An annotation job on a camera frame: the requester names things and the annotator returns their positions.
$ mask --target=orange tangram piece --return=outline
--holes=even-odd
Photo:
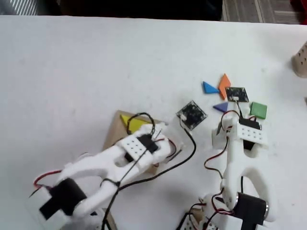
[[[230,87],[230,81],[229,81],[227,75],[224,73],[224,75],[222,76],[222,79],[220,81],[220,84],[219,84],[220,95],[221,95],[223,100],[225,100],[225,98],[227,96],[225,87]]]

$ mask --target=blue triangle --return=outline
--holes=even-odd
[[[224,102],[221,104],[216,104],[213,106],[214,109],[217,109],[218,111],[221,111],[223,113],[227,112],[227,108],[228,108],[228,102]]]
[[[213,86],[209,85],[208,83],[204,82],[202,83],[203,89],[205,93],[219,93],[220,91]]]

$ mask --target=green square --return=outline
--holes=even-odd
[[[250,106],[250,115],[253,115],[260,119],[265,119],[267,116],[268,107],[264,104],[252,102]]]

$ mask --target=cardboard tube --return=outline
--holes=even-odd
[[[307,42],[298,53],[292,57],[292,66],[297,76],[307,78]]]

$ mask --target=white plastic part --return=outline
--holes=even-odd
[[[187,215],[186,218],[184,219],[182,225],[181,225],[180,230],[190,230],[190,229],[193,229],[193,225],[195,227],[198,226],[198,223],[197,223],[196,219],[194,218],[193,215],[190,215],[190,217],[189,217],[189,215]]]
[[[44,230],[96,230],[101,229],[104,211],[100,208],[95,210],[97,215],[86,216],[84,218],[70,218],[62,210],[58,210],[48,220],[39,211],[40,208],[51,198],[48,190],[41,187],[37,190],[26,203],[26,207],[38,224],[40,229]]]
[[[154,157],[152,154],[146,150],[146,147],[133,135],[120,140],[116,145],[121,146],[135,161],[143,154],[136,164],[140,169],[153,162]]]
[[[251,142],[258,143],[264,146],[268,145],[267,134],[265,131],[244,126],[240,123],[237,123],[237,125],[231,129],[231,135],[233,138],[249,140]]]
[[[164,124],[156,124],[156,131],[153,135],[155,139],[162,139],[161,141],[156,142],[159,149],[153,154],[149,153],[149,151],[145,153],[143,156],[144,158],[142,157],[136,167],[133,167],[130,170],[127,176],[122,180],[121,185],[127,184],[133,178],[146,171],[151,164],[162,162],[170,154],[171,148],[168,139],[160,132],[163,128],[165,128]],[[95,156],[89,156],[74,162],[69,165],[69,167],[64,168],[59,175],[57,183],[68,177],[77,179],[86,176],[100,176],[102,179],[108,178],[114,182],[120,181],[135,161],[122,167],[116,165],[116,162],[119,161],[119,159],[124,160],[126,152],[128,152],[134,160],[137,160],[143,153],[139,149],[146,150],[146,148],[136,138],[145,134],[150,134],[151,129],[152,125],[143,125],[140,130],[136,131],[133,135],[124,138],[105,151],[98,153]],[[135,151],[132,152],[132,149],[129,149],[129,143],[133,143],[134,147],[138,147],[136,153]],[[116,192],[116,190],[117,187],[112,182],[104,181],[96,193],[83,200],[75,208],[73,217],[83,218],[90,215],[93,211],[101,207],[103,203]]]
[[[44,230],[62,229],[66,224],[71,222],[71,218],[66,216],[62,210],[58,210],[48,220],[42,215],[39,209],[51,198],[48,190],[41,187],[26,202],[26,208],[30,212],[32,218]]]
[[[248,111],[244,111],[243,115],[247,117],[247,113]],[[238,116],[235,113],[229,114],[233,114],[233,117],[223,119],[223,126],[232,126],[231,131],[225,132],[221,129],[219,135],[216,135],[216,129],[212,132],[214,148],[222,149],[221,145],[224,143],[225,146],[226,143],[226,138],[224,141],[223,138],[225,136],[229,138],[227,146],[227,167],[221,182],[221,188],[224,188],[222,194],[223,199],[227,207],[232,210],[236,205],[237,188],[240,185],[240,178],[241,176],[248,177],[253,183],[259,197],[269,205],[265,220],[273,222],[277,218],[278,207],[273,179],[269,172],[270,162],[268,161],[268,140],[266,132],[239,124]],[[244,149],[244,140],[255,143],[251,151]]]

